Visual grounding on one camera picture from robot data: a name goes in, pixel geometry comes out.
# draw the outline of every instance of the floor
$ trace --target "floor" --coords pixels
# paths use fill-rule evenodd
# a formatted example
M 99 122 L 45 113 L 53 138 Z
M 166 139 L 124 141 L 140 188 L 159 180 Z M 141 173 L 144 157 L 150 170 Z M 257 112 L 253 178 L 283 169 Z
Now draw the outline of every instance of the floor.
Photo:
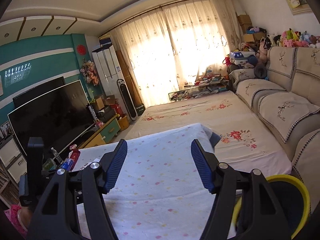
M 121 139 L 124 139 L 126 137 L 126 135 L 130 132 L 130 130 L 133 128 L 133 126 L 135 125 L 135 123 L 139 120 L 140 117 L 137 118 L 136 121 L 131 121 L 132 124 L 129 125 L 129 127 L 124 130 L 124 131 L 119 131 L 118 132 L 118 136 L 117 137 L 114 137 L 110 143 L 114 143 L 114 142 L 118 142 L 120 141 Z

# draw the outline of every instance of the flat screen tv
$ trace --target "flat screen tv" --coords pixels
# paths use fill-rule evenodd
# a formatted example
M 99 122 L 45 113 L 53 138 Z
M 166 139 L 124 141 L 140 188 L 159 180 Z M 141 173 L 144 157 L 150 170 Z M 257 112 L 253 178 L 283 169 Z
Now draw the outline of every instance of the flat screen tv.
M 87 104 L 78 80 L 27 102 L 9 113 L 8 118 L 25 153 L 30 137 L 42 137 L 46 158 L 51 156 L 51 147 L 62 152 L 94 124 Z
M 12 98 L 14 108 L 18 108 L 19 106 L 24 105 L 25 103 L 29 102 L 30 100 L 37 98 L 38 96 L 54 90 L 58 87 L 64 86 L 66 82 L 64 81 L 64 77 L 59 77 L 52 79 L 48 82 L 45 82 L 41 85 L 38 85 L 34 88 L 27 90 L 19 94 L 18 96 Z

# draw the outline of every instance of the green drawer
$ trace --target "green drawer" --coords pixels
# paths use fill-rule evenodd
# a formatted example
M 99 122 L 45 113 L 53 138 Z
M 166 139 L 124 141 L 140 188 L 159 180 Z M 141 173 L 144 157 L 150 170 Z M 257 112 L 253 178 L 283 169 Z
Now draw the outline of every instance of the green drawer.
M 108 124 L 101 132 L 100 134 L 104 138 L 104 141 L 106 143 L 109 143 L 112 138 L 116 135 L 117 132 L 120 130 L 120 125 L 118 124 L 117 119 L 115 118 L 112 120 L 110 124 Z

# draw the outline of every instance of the white polka dot tablecloth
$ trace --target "white polka dot tablecloth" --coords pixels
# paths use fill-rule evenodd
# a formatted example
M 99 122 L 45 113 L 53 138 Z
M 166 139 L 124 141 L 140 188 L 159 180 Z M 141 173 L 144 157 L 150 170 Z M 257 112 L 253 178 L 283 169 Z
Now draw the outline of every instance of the white polka dot tablecloth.
M 214 195 L 203 187 L 191 156 L 198 139 L 207 152 L 212 131 L 197 123 L 128 140 L 128 154 L 115 187 L 104 195 L 120 240 L 199 239 Z M 80 169 L 115 149 L 117 143 L 83 149 Z M 90 237 L 83 204 L 78 205 L 82 235 Z

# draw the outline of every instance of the curtain rod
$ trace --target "curtain rod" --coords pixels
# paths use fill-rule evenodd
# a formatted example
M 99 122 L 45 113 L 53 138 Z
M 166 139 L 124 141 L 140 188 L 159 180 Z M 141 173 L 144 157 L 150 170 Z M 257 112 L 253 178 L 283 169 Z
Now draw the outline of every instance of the curtain rod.
M 184 1 L 189 1 L 189 0 L 177 0 L 177 1 L 175 1 L 175 2 L 165 3 L 165 4 L 163 4 L 163 5 L 157 6 L 157 7 L 155 7 L 155 8 L 150 9 L 150 10 L 147 10 L 147 11 L 145 11 L 145 12 L 139 13 L 139 14 L 137 14 L 137 15 L 135 15 L 135 16 L 132 16 L 132 17 L 130 17 L 129 19 L 127 19 L 127 20 L 125 20 L 125 21 L 117 24 L 117 25 L 114 26 L 113 28 L 111 28 L 111 29 L 109 29 L 108 31 L 106 31 L 105 33 L 103 33 L 101 36 L 103 36 L 103 35 L 105 35 L 106 33 L 112 31 L 113 29 L 119 27 L 121 24 L 124 24 L 124 23 L 126 23 L 126 22 L 134 19 L 135 17 L 139 17 L 139 16 L 141 16 L 141 15 L 143 15 L 143 14 L 146 14 L 146 13 L 148 13 L 148 12 L 157 10 L 157 9 L 159 9 L 159 8 L 162 8 L 163 6 L 171 5 L 171 4 L 174 4 L 174 3 L 177 3 L 177 2 L 184 2 Z

